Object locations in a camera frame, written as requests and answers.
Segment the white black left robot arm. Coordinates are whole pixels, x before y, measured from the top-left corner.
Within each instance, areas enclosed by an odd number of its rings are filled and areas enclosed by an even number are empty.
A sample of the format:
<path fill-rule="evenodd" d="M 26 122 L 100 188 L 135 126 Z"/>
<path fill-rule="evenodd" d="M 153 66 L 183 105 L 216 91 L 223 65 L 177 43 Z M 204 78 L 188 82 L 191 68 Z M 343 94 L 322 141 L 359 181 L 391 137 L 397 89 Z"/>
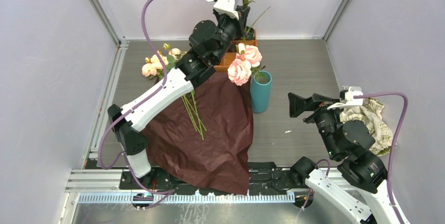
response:
<path fill-rule="evenodd" d="M 218 23 L 197 23 L 189 37 L 190 50 L 173 68 L 144 94 L 132 102 L 108 108 L 111 130 L 121 144 L 133 171 L 132 181 L 141 189 L 153 182 L 146 148 L 148 139 L 142 134 L 146 125 L 171 103 L 199 87 L 215 73 L 226 51 L 236 38 L 245 34 L 250 7 L 238 6 L 233 15 L 214 11 Z"/>

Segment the teal vase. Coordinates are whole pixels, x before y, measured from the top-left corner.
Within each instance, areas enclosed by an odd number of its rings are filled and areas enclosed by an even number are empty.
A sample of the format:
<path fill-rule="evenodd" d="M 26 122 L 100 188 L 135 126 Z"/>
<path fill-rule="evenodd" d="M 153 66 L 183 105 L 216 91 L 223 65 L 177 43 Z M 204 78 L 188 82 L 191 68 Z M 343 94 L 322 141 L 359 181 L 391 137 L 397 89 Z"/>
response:
<path fill-rule="evenodd" d="M 250 85 L 251 106 L 254 113 L 267 110 L 271 96 L 272 76 L 269 72 L 261 70 L 252 78 Z"/>

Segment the pink flower bouquet red wrap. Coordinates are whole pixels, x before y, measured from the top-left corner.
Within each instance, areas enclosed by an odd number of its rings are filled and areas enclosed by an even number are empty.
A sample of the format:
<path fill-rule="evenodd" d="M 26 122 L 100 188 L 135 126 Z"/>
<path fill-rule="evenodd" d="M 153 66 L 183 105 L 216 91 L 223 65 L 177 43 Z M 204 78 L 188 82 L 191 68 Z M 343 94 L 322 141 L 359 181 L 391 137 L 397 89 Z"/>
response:
<path fill-rule="evenodd" d="M 174 69 L 175 64 L 185 56 L 186 52 L 178 48 L 172 48 L 170 44 L 163 44 L 164 51 L 158 50 L 152 57 L 145 58 L 145 64 L 142 66 L 142 75 L 149 79 L 157 79 L 160 81 L 165 76 L 165 71 L 158 55 L 162 58 L 166 69 L 168 70 L 168 80 L 174 81 L 179 78 L 179 70 Z M 195 91 L 191 91 L 181 96 L 184 107 L 188 113 L 190 121 L 195 131 L 201 136 L 204 141 L 204 132 L 207 131 L 203 121 L 200 119 L 197 102 L 195 99 Z"/>

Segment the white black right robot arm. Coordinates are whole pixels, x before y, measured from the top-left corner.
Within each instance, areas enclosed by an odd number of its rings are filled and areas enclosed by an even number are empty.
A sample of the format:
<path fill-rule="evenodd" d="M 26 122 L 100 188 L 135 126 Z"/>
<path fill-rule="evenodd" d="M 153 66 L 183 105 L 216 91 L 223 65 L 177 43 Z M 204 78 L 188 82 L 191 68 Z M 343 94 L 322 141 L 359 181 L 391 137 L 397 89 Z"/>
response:
<path fill-rule="evenodd" d="M 303 121 L 314 123 L 332 161 L 339 163 L 337 170 L 342 177 L 362 195 L 365 204 L 356 201 L 341 187 L 331 181 L 309 158 L 301 157 L 291 168 L 289 179 L 297 187 L 314 189 L 323 195 L 353 223 L 409 223 L 399 207 L 391 184 L 393 154 L 388 165 L 370 151 L 375 139 L 365 124 L 359 120 L 340 121 L 340 110 L 362 105 L 366 98 L 398 95 L 404 106 L 397 124 L 391 149 L 395 148 L 398 133 L 408 107 L 408 98 L 400 92 L 363 94 L 359 87 L 346 87 L 340 98 L 320 94 L 309 98 L 288 93 L 289 116 L 298 117 L 303 112 L 312 114 Z"/>

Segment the red wrapping paper sheet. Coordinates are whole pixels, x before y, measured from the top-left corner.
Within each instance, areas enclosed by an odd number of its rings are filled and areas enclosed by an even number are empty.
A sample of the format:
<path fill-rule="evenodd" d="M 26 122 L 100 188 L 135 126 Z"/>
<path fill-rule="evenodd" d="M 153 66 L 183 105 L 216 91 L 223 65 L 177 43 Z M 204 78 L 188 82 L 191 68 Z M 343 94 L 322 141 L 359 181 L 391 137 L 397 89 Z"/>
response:
<path fill-rule="evenodd" d="M 226 73 L 215 73 L 195 90 L 191 104 L 203 132 L 195 130 L 183 100 L 175 100 L 143 130 L 150 163 L 193 186 L 245 195 L 254 127 L 250 83 L 237 86 Z"/>

